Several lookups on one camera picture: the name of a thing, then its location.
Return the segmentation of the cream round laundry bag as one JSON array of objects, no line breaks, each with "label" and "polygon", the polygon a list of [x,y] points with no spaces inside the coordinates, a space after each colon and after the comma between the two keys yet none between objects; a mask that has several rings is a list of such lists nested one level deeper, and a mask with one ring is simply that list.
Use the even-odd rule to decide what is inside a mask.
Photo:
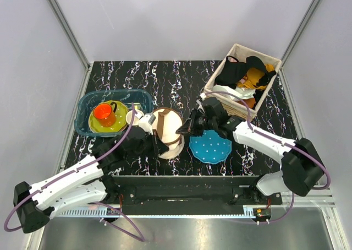
[{"label": "cream round laundry bag", "polygon": [[160,159],[173,159],[177,157],[184,148],[184,137],[176,133],[176,130],[183,124],[183,119],[178,112],[171,108],[161,107],[152,113],[156,119],[152,129],[156,131],[159,140],[168,148],[167,151],[160,151]]}]

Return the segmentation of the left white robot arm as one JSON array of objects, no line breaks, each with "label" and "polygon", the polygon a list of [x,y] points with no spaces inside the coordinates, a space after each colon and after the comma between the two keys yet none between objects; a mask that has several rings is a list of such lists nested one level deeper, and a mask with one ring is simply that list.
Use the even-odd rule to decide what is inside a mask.
[{"label": "left white robot arm", "polygon": [[120,189],[111,172],[126,159],[142,154],[163,154],[169,148],[156,132],[130,126],[122,135],[106,140],[91,154],[66,170],[34,184],[23,181],[14,188],[14,211],[23,233],[32,233],[60,213],[80,206],[118,200]]}]

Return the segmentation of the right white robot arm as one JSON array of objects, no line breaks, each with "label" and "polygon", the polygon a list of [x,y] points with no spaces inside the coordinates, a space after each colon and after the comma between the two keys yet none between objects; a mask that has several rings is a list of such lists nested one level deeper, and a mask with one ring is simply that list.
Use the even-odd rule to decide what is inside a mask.
[{"label": "right white robot arm", "polygon": [[280,164],[278,172],[262,175],[252,185],[250,199],[256,204],[262,204],[270,195],[280,192],[304,197],[317,188],[316,183],[323,176],[328,175],[310,140],[283,138],[241,117],[230,116],[215,97],[200,101],[176,133],[200,137],[209,130],[223,139],[254,148]]}]

